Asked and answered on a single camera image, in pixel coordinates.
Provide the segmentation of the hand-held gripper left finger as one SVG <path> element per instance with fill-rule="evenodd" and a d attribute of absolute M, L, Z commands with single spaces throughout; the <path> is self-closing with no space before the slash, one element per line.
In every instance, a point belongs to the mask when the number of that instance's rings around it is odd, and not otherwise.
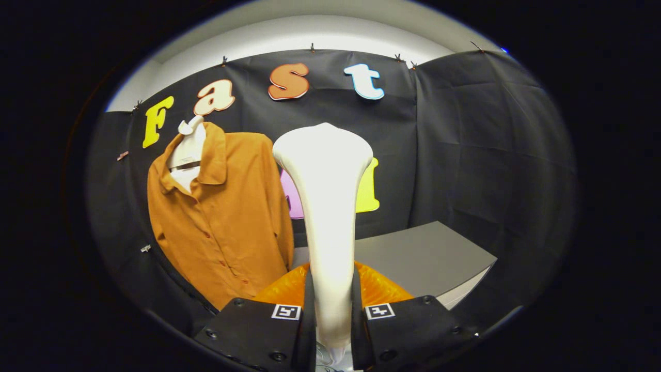
<path fill-rule="evenodd" d="M 313 371 L 314 285 L 304 264 L 256 299 L 235 298 L 194 337 L 224 371 Z"/>

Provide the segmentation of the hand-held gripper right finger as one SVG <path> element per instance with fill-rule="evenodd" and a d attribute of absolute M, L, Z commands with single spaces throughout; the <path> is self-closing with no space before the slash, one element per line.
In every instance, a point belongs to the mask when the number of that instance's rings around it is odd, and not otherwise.
<path fill-rule="evenodd" d="M 356 370 L 436 371 L 481 337 L 469 318 L 436 297 L 414 297 L 363 263 L 355 263 L 351 300 Z"/>

